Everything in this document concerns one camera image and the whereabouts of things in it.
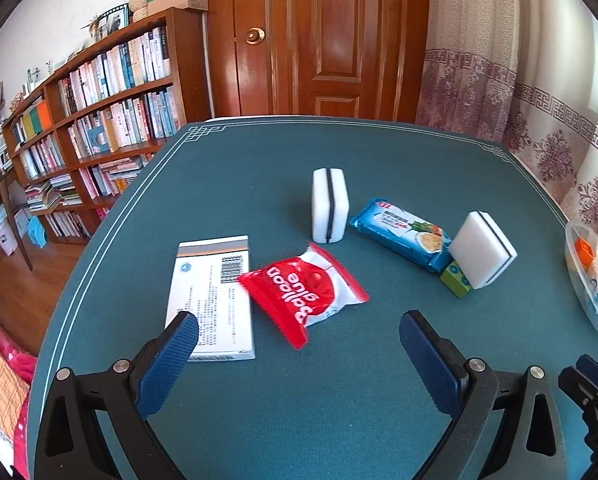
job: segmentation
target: patterned curtain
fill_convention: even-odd
[[[501,140],[518,60],[519,0],[430,0],[416,123]]]
[[[504,143],[598,233],[598,22],[581,0],[521,0],[521,24]]]
[[[598,22],[581,0],[430,0],[416,122],[502,140],[598,233]]]

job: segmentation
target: wooden door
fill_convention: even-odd
[[[225,54],[212,58],[218,14],[227,7],[225,0],[210,0],[210,70],[221,67],[213,73],[218,115],[235,114],[230,82],[236,81],[242,115],[414,121],[428,0],[233,0],[234,71],[226,70]],[[259,44],[246,41],[253,27],[265,31]]]

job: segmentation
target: picture frame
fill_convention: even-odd
[[[123,4],[104,12],[96,19],[96,40],[102,40],[130,23],[130,5]]]

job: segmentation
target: metal screw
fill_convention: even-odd
[[[482,372],[486,369],[486,364],[481,359],[470,359],[468,364],[475,372]]]
[[[69,368],[62,368],[57,372],[57,379],[60,381],[66,380],[70,376],[70,369]]]
[[[118,374],[126,372],[128,368],[130,368],[130,361],[128,361],[128,359],[119,359],[112,366],[112,369]]]
[[[533,377],[536,377],[537,379],[543,379],[543,376],[545,375],[543,373],[543,370],[541,370],[538,366],[531,367],[530,373],[532,374]]]

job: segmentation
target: black stripe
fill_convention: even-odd
[[[481,211],[477,211],[477,213],[479,214],[479,216],[483,219],[483,221],[486,223],[486,225],[488,226],[488,228],[490,229],[490,231],[492,232],[493,235],[495,235],[496,239],[499,241],[499,243],[501,244],[501,246],[504,248],[504,250],[506,251],[506,253],[508,253],[508,259],[506,261],[504,261],[501,266],[496,270],[496,272],[494,274],[492,274],[492,276],[490,276],[489,280],[486,281],[486,285],[488,285],[489,283],[492,282],[492,280],[494,279],[494,277],[501,271],[501,269],[503,269],[510,260],[512,260],[512,253],[510,251],[508,251],[508,248],[506,247],[506,245],[503,243],[503,241],[501,240],[501,238],[499,237],[498,234],[496,234],[496,231],[492,228],[492,226],[488,223],[488,221],[486,220],[485,216],[483,216],[483,213]]]
[[[332,224],[335,220],[335,190],[332,187],[332,172],[326,168],[326,180],[328,181],[328,199],[330,200],[330,211],[328,212],[328,229],[326,230],[326,243],[330,243],[332,236]]]

